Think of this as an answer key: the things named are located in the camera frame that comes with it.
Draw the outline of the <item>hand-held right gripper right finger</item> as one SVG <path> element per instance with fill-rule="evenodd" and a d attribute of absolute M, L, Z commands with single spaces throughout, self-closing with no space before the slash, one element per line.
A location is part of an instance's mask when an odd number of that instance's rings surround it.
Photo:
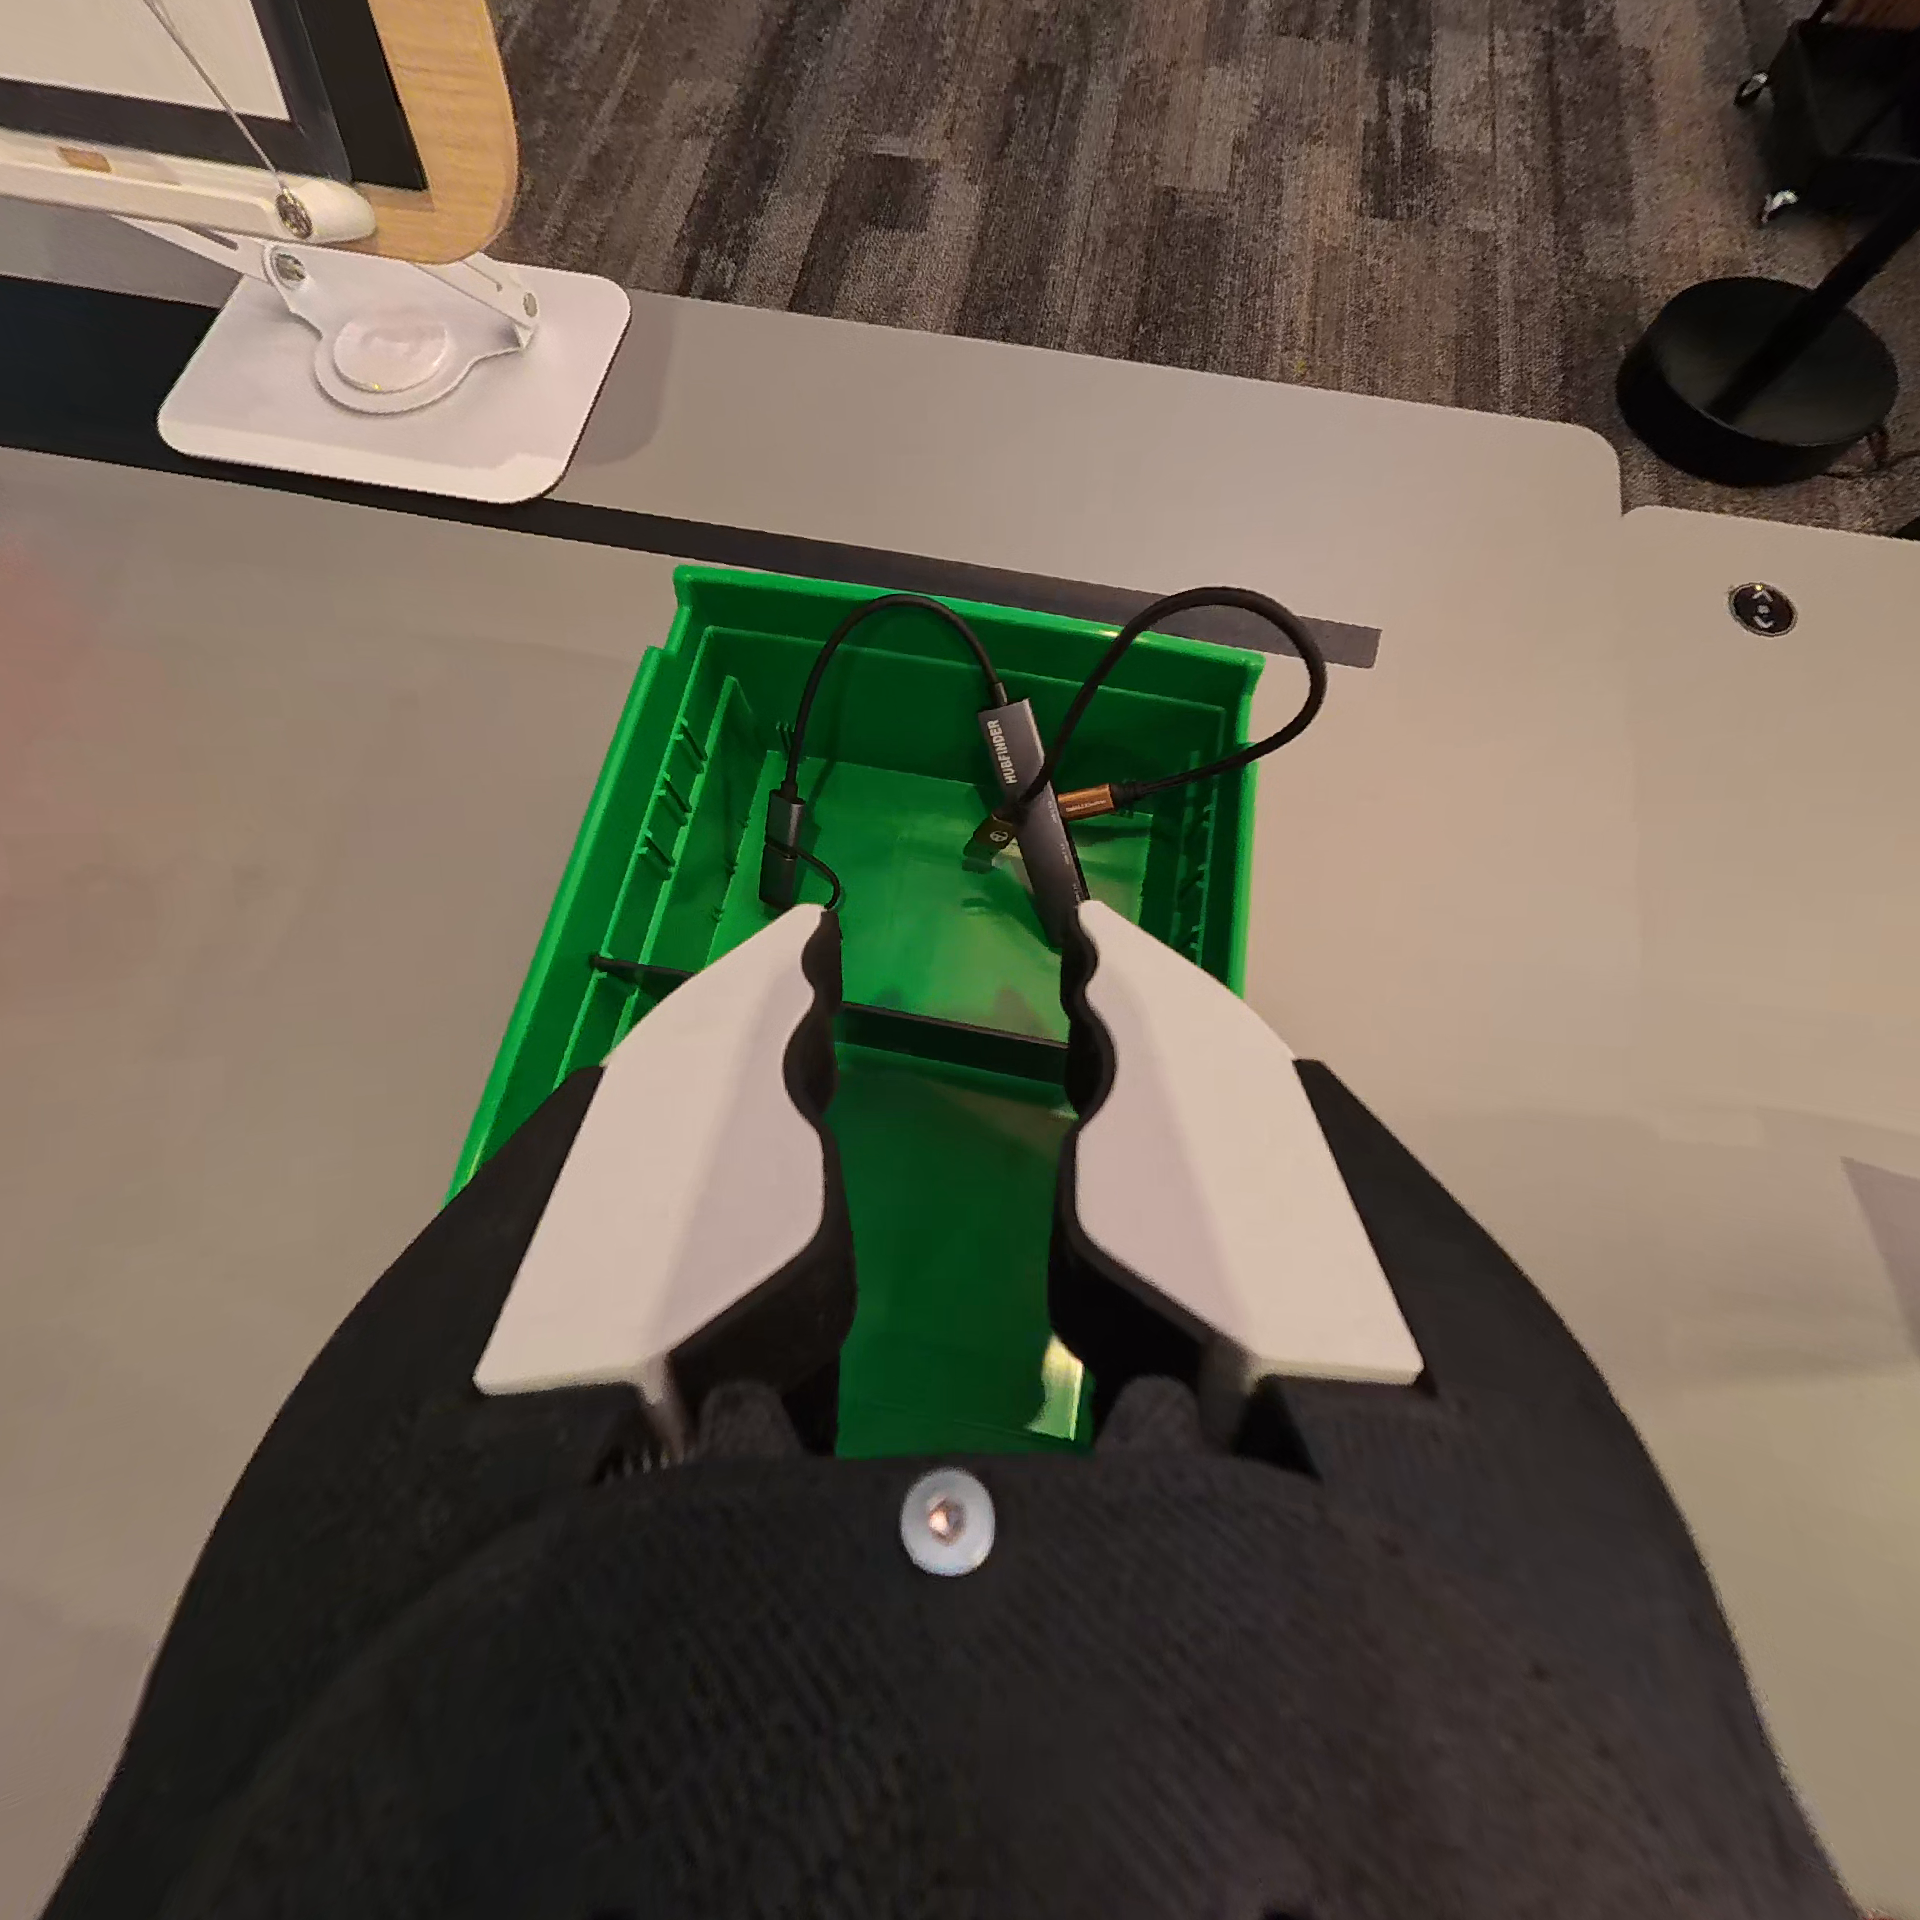
<path fill-rule="evenodd" d="M 1063 930 L 1054 1297 L 1115 1290 L 1249 1384 L 1416 1386 L 1419 1346 L 1294 1049 L 1210 971 L 1101 902 Z"/>

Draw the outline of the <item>white monitor stand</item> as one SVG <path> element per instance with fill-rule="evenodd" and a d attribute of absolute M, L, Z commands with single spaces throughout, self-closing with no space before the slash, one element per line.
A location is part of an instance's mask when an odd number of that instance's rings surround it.
<path fill-rule="evenodd" d="M 266 160 L 9 131 L 2 185 L 238 272 L 155 417 L 193 459 L 517 505 L 562 481 L 634 318 L 603 278 L 362 252 L 357 187 Z"/>

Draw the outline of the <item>black wheeled cart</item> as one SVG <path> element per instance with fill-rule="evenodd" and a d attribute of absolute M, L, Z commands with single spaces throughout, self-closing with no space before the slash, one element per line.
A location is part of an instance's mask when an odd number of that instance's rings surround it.
<path fill-rule="evenodd" d="M 1736 108 L 1760 142 L 1759 226 L 1896 211 L 1918 185 L 1918 4 L 1816 4 Z"/>

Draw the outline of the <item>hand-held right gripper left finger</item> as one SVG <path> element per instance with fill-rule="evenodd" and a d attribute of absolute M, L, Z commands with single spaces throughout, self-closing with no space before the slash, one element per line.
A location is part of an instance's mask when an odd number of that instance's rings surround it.
<path fill-rule="evenodd" d="M 857 1316 L 827 1112 L 845 930 L 800 904 L 606 1057 L 474 1386 L 838 1396 Z"/>

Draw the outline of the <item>black round floor stand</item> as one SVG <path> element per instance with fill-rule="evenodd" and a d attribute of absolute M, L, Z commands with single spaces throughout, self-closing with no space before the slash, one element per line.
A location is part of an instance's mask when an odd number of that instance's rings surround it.
<path fill-rule="evenodd" d="M 1909 195 L 1816 286 L 1722 278 L 1674 296 L 1617 372 L 1625 428 L 1659 462 L 1729 489 L 1833 472 L 1898 404 L 1898 361 L 1855 303 L 1917 228 Z"/>

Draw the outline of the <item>wood-edged monitor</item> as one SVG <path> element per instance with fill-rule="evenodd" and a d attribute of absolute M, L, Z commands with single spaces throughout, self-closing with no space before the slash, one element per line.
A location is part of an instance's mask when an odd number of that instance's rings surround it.
<path fill-rule="evenodd" d="M 480 2 L 5 2 L 5 203 L 256 265 L 269 242 L 441 268 L 513 216 Z"/>

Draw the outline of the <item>green plastic bin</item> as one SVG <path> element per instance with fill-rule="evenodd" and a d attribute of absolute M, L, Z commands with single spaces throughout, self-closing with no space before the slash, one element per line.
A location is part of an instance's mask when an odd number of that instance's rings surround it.
<path fill-rule="evenodd" d="M 679 567 L 521 983 L 451 1194 L 575 1067 L 751 940 L 767 803 L 826 638 L 871 588 Z M 986 681 L 935 615 L 882 608 L 807 721 L 806 849 L 846 886 L 840 1086 L 857 1319 L 846 1457 L 1073 1449 L 1083 1374 L 1051 1343 L 1047 1250 L 1066 1139 L 1062 956 L 1013 856 L 966 844 L 993 804 Z"/>

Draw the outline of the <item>grey usb hub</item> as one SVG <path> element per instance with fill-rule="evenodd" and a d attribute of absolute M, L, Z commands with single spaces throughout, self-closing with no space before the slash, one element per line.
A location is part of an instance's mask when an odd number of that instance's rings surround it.
<path fill-rule="evenodd" d="M 1008 823 L 1035 899 L 1047 946 L 1062 950 L 1077 908 L 1088 902 L 1088 880 L 1056 793 L 1041 780 L 1045 743 L 1030 700 L 993 706 L 978 716 L 998 780 L 998 814 Z"/>

